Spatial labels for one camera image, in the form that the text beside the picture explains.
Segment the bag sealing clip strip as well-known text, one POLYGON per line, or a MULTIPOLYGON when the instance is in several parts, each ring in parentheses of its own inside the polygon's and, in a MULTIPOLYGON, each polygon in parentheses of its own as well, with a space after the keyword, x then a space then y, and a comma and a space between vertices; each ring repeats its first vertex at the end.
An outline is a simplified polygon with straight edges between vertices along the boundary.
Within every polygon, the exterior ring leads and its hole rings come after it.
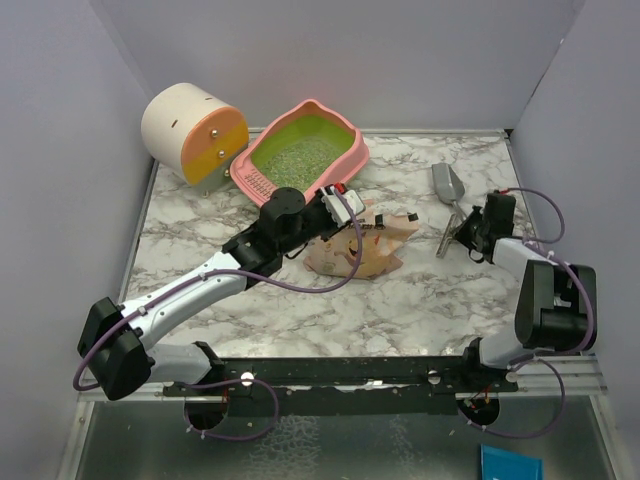
POLYGON ((446 255, 449 245, 454 239, 457 223, 458 223, 458 216, 456 213, 453 213, 448 220, 448 223, 446 225, 446 228, 444 230, 444 233, 442 235, 442 238, 436 250, 437 258, 443 258, 446 255))

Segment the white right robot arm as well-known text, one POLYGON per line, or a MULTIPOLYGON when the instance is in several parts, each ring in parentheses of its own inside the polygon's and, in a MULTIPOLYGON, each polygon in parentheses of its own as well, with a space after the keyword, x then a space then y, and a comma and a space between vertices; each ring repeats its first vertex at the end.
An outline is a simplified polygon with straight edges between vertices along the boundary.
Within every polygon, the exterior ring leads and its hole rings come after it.
POLYGON ((509 272, 520 291, 511 324, 473 340, 459 367, 461 383, 481 391, 495 369, 507 370, 536 355, 574 355, 590 350, 597 339, 597 276, 586 265, 567 263, 545 252, 540 240, 513 235, 516 199, 507 190, 487 194, 475 206, 454 239, 475 260, 509 272))

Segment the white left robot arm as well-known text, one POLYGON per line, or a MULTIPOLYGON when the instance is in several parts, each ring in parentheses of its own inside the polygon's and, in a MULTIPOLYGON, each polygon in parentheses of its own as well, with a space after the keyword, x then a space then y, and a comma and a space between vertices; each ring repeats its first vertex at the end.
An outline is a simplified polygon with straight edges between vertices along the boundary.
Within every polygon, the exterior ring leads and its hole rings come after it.
POLYGON ((272 283, 287 254, 356 225, 364 209, 360 196, 342 183, 321 187, 310 199, 294 188, 279 188, 248 228, 191 272, 132 301, 98 300, 78 342, 74 389, 88 391, 80 380, 90 371, 92 386, 112 401, 153 381, 187 383, 202 395, 214 392, 221 380, 214 352, 202 343, 164 345, 162 338, 218 301, 272 283))

